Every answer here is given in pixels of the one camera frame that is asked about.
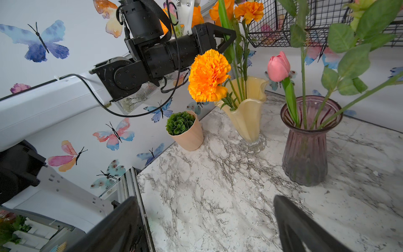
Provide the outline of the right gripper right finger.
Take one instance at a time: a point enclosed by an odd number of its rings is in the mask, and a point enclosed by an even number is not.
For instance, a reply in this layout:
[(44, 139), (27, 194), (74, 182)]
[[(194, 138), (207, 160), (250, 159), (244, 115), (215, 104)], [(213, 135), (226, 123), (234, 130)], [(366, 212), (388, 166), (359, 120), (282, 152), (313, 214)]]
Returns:
[(273, 205), (284, 252), (305, 252), (306, 249), (312, 252), (350, 251), (287, 197), (276, 195)]

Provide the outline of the pink tulip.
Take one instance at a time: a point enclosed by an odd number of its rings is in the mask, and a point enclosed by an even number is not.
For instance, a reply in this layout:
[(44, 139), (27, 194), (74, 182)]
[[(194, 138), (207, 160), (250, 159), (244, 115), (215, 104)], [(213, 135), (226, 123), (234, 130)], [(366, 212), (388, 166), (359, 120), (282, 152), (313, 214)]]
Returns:
[(268, 62), (267, 72), (271, 81), (281, 83), (291, 119), (297, 127), (301, 126), (294, 84), (290, 77), (291, 65), (283, 51), (278, 56), (271, 57)]

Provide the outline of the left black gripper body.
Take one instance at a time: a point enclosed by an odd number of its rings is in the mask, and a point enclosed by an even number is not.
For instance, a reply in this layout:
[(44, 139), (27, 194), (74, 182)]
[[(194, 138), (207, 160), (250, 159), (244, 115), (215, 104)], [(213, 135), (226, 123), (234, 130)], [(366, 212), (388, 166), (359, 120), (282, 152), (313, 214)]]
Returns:
[(197, 48), (200, 54), (210, 49), (217, 49), (214, 38), (215, 25), (212, 23), (199, 24), (192, 28), (192, 35), (195, 37)]

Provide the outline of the orange carnation flower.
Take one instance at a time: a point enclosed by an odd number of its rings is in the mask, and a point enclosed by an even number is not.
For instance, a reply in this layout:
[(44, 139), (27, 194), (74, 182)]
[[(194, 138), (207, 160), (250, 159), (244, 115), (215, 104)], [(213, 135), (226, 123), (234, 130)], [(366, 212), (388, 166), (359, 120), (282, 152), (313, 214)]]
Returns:
[(247, 79), (248, 74), (247, 70), (250, 66), (249, 63), (249, 27), (252, 22), (259, 22), (263, 18), (263, 11), (264, 6), (263, 3), (256, 2), (256, 1), (246, 1), (238, 6), (235, 7), (234, 15), (237, 19), (238, 23), (242, 25), (243, 34), (238, 34), (237, 36), (241, 39), (240, 42), (236, 43), (236, 54), (240, 56), (237, 59), (237, 69), (240, 73), (241, 77), (241, 86), (239, 90), (240, 94), (240, 101), (244, 101), (248, 98), (247, 93)]

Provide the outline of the pink rose pair stem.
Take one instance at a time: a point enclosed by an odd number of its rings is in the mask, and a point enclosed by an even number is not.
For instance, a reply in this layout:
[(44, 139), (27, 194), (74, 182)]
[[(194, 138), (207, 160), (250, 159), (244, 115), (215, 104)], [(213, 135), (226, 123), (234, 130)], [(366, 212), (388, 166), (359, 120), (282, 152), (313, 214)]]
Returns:
[(309, 15), (310, 8), (307, 0), (279, 0), (283, 9), (292, 17), (296, 18), (293, 25), (290, 26), (291, 42), (294, 48), (300, 48), (301, 51), (301, 75), (302, 75), (302, 122), (303, 128), (307, 130), (307, 105), (306, 105), (306, 84), (305, 84), (305, 67), (304, 59), (306, 57), (305, 47), (307, 45), (306, 19)]

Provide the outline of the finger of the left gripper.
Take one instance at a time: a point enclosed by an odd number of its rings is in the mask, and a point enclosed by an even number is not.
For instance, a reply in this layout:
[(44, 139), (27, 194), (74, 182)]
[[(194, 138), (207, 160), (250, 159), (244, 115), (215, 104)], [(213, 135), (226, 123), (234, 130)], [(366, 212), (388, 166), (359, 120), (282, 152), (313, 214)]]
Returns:
[[(207, 33), (212, 49), (216, 49), (223, 54), (225, 50), (231, 47), (232, 43), (237, 38), (237, 34), (232, 29), (223, 28), (212, 23), (207, 23)], [(217, 45), (215, 39), (222, 38), (224, 42)]]

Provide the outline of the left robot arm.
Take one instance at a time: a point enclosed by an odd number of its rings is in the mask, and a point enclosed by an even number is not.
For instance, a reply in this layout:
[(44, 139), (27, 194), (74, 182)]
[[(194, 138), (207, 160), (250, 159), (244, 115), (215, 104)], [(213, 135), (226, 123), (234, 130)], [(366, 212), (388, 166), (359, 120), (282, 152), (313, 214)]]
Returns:
[(173, 143), (165, 128), (169, 116), (196, 106), (187, 90), (186, 70), (196, 55), (215, 47), (218, 28), (202, 24), (191, 35), (142, 47), (148, 80), (141, 85), (132, 82), (137, 69), (109, 70), (108, 65), (34, 85), (42, 77), (124, 51), (122, 42), (103, 35), (74, 33), (76, 21), (60, 27), (71, 51), (66, 63), (18, 63), (11, 45), (14, 35), (1, 25), (1, 88), (16, 81), (13, 94), (1, 98), (1, 150), (26, 140), (46, 158), (71, 156), (62, 146), (69, 141), (79, 160), (63, 177), (101, 196), (110, 188), (94, 183), (111, 161), (142, 169)]

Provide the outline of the orange marigold stem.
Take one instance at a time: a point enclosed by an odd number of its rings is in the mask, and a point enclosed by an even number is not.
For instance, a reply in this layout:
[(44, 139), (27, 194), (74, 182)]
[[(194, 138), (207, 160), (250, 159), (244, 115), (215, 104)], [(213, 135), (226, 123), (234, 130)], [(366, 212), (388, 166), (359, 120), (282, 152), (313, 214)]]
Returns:
[(219, 102), (231, 111), (238, 109), (240, 95), (229, 72), (232, 67), (227, 58), (217, 50), (210, 49), (195, 57), (191, 65), (188, 91), (196, 102)]

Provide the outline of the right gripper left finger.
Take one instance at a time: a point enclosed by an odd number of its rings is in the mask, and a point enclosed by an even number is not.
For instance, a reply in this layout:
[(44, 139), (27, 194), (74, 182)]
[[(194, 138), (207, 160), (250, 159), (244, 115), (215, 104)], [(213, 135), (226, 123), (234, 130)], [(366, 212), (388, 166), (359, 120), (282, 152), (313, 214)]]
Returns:
[(140, 209), (131, 196), (95, 226), (69, 252), (139, 252)]

